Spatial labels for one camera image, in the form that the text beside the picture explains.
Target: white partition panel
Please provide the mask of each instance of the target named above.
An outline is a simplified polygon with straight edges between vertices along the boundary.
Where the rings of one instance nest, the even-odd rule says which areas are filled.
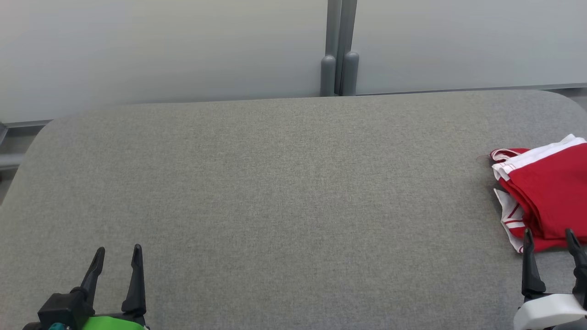
[[[358,0],[357,94],[587,82],[587,1]]]
[[[0,122],[317,96],[327,0],[3,0]]]

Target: folded cloth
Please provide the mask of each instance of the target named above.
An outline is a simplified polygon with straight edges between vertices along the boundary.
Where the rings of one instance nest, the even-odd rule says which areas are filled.
[[[491,157],[499,162],[492,166],[495,178],[523,210],[515,218],[502,215],[503,224],[520,217],[524,224],[504,224],[508,236],[523,238],[524,228],[530,228],[536,251],[565,247],[566,228],[573,229],[580,241],[587,241],[587,221],[583,219],[587,213],[583,202],[587,200],[585,139],[570,134],[560,142],[532,150],[497,149]],[[498,199],[504,210],[511,207],[505,195],[498,195]],[[521,252],[519,242],[512,246]]]

